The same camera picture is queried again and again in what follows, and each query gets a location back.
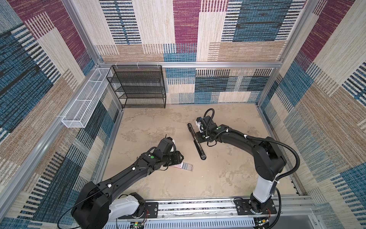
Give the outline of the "red white staple box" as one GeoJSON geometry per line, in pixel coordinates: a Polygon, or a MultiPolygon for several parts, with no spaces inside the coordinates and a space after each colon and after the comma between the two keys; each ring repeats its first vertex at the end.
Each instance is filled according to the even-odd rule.
{"type": "Polygon", "coordinates": [[[183,163],[180,163],[178,165],[173,165],[174,168],[178,168],[178,169],[182,169],[183,168],[183,163]]]}

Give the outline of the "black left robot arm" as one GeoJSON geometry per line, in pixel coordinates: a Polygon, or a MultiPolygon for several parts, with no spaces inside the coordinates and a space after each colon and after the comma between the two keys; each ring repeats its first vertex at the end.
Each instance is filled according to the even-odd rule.
{"type": "Polygon", "coordinates": [[[123,192],[154,171],[181,164],[183,159],[175,141],[163,138],[117,175],[98,184],[85,184],[71,208],[71,216],[82,229],[102,229],[107,222],[123,216],[142,217],[145,200],[137,193],[123,197],[123,192]]]}

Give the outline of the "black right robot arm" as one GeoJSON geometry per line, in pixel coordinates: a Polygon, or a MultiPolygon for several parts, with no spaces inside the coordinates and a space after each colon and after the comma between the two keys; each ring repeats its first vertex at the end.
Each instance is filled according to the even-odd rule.
{"type": "Polygon", "coordinates": [[[213,121],[215,111],[208,109],[203,117],[195,121],[199,131],[195,133],[200,143],[225,143],[249,153],[254,159],[258,174],[257,184],[250,196],[251,211],[254,214],[264,212],[274,194],[280,179],[295,173],[300,167],[298,153],[289,145],[276,141],[271,137],[260,138],[244,134],[227,125],[217,125],[213,121]],[[289,150],[295,158],[294,167],[286,173],[283,169],[287,164],[280,146],[289,150]]]}

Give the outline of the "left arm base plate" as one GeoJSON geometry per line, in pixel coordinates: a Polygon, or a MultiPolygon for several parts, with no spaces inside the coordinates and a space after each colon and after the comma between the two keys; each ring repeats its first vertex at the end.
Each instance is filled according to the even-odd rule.
{"type": "Polygon", "coordinates": [[[155,219],[158,217],[159,203],[146,202],[141,208],[139,207],[132,215],[120,217],[120,219],[155,219]]]}

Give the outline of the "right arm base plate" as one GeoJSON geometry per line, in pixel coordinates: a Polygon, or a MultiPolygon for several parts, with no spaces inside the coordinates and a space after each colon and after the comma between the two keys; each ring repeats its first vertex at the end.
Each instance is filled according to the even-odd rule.
{"type": "Polygon", "coordinates": [[[235,198],[233,200],[238,215],[275,215],[277,209],[273,200],[270,198],[265,203],[255,199],[235,198]]]}

